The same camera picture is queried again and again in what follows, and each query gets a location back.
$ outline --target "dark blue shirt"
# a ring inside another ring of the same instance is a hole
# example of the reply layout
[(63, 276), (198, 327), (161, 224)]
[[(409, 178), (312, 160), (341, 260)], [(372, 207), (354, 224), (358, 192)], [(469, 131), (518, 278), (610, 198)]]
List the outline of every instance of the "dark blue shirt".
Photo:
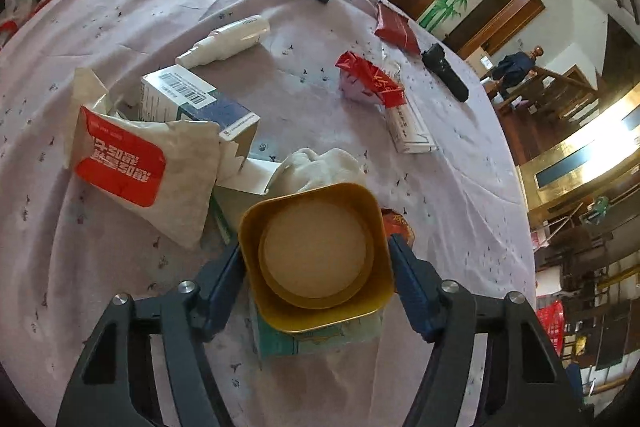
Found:
[(525, 52), (517, 52), (504, 57), (493, 70), (494, 80), (504, 77), (502, 87), (515, 87), (524, 80), (527, 73), (536, 65), (536, 61)]

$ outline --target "round beige disc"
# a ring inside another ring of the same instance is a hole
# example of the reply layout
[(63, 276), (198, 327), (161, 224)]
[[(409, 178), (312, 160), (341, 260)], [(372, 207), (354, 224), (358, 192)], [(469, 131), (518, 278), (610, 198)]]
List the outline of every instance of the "round beige disc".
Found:
[(324, 201), (301, 201), (271, 219), (264, 263), (284, 289), (319, 299), (347, 288), (364, 265), (367, 243), (351, 212)]

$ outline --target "barcode label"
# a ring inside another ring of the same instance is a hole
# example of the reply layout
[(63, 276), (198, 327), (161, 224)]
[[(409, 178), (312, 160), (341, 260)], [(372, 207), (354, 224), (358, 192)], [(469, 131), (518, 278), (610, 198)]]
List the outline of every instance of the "barcode label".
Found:
[(175, 73), (160, 74), (158, 79), (162, 82), (161, 89), (180, 105), (183, 103), (181, 100), (184, 100), (196, 109), (202, 109), (216, 101), (209, 93), (204, 92)]

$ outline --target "patterned tablecloth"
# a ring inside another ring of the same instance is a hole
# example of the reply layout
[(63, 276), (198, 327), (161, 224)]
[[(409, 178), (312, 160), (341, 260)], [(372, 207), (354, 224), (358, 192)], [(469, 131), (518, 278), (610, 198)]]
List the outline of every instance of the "patterned tablecloth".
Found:
[[(93, 68), (113, 98), (136, 101), (140, 76), (225, 23), (254, 14), (271, 22), (262, 45), (197, 69), (260, 115), (254, 149), (282, 160), (303, 147), (333, 147), (364, 165), (381, 205), (402, 212), (414, 250), (445, 279), (502, 297), (532, 299), (534, 268), (513, 161), (477, 77), (447, 58), (470, 89), (458, 103), (419, 58), (373, 35), (378, 0), (53, 0), (0, 52), (0, 362), (27, 404), (52, 426), (67, 380), (111, 296), (158, 295), (192, 277), (214, 251), (186, 251), (62, 167), (63, 121), (77, 66)], [(436, 41), (412, 27), (422, 49)], [(337, 57), (383, 52), (434, 139), (435, 153), (396, 153), (373, 107), (340, 97)], [(244, 289), (222, 334), (207, 346), (238, 427), (389, 427), (402, 424), (431, 347), (398, 298), (382, 336), (323, 355), (260, 362)], [(476, 341), (460, 425), (478, 400), (484, 340)], [(156, 365), (162, 365), (154, 342)], [(178, 425), (166, 373), (158, 386), (164, 421)]]

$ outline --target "blue gripper pad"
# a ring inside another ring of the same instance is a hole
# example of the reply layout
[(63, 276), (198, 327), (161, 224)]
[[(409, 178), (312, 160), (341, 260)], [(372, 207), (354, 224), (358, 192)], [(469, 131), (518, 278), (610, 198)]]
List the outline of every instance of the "blue gripper pad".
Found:
[(446, 309), (438, 289), (442, 279), (427, 261), (416, 259), (404, 238), (394, 234), (388, 240), (396, 291), (411, 327), (427, 342), (434, 342), (446, 324)]

